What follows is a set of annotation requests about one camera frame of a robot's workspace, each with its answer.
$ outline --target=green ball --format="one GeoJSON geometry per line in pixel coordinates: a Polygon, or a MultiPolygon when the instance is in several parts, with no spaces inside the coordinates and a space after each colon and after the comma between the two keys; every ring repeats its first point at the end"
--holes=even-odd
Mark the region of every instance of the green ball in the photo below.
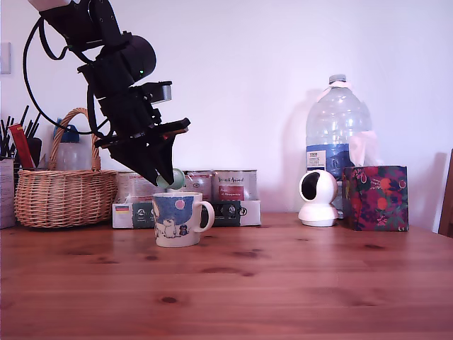
{"type": "Polygon", "coordinates": [[[168,184],[167,181],[161,176],[157,176],[157,186],[164,189],[178,190],[184,187],[185,176],[180,169],[173,169],[173,184],[168,184]]]}

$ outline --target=large water bottle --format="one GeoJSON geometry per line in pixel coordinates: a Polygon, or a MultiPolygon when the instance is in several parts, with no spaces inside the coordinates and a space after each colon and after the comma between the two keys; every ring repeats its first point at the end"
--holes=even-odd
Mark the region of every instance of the large water bottle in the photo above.
{"type": "Polygon", "coordinates": [[[306,170],[326,170],[337,180],[338,195],[333,205],[343,217],[341,176],[353,166],[349,159],[350,136],[372,129],[369,111],[349,89],[346,75],[335,74],[329,87],[313,105],[306,122],[306,170]]]}

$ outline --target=white security camera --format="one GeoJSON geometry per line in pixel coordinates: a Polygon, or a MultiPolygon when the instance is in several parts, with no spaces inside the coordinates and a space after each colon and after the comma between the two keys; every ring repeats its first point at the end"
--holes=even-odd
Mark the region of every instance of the white security camera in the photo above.
{"type": "Polygon", "coordinates": [[[307,172],[299,183],[299,193],[305,201],[299,212],[299,219],[305,225],[330,227],[338,218],[336,208],[331,204],[337,196],[337,182],[324,170],[307,172]]]}

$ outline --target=white mug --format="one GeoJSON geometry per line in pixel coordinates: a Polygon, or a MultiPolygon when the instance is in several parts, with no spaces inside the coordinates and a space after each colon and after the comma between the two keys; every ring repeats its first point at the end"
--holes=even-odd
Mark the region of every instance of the white mug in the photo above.
{"type": "Polygon", "coordinates": [[[188,247],[200,241],[200,233],[214,224],[214,208],[202,200],[202,193],[156,193],[153,211],[156,226],[156,243],[160,247],[188,247]],[[207,209],[209,220],[200,227],[202,206],[207,209]]]}

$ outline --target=floral tissue box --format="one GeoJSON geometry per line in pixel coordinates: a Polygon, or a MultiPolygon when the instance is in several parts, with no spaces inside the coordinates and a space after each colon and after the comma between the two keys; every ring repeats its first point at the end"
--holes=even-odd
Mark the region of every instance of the floral tissue box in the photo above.
{"type": "Polygon", "coordinates": [[[409,229],[407,168],[364,166],[343,170],[343,214],[354,230],[409,229]]]}

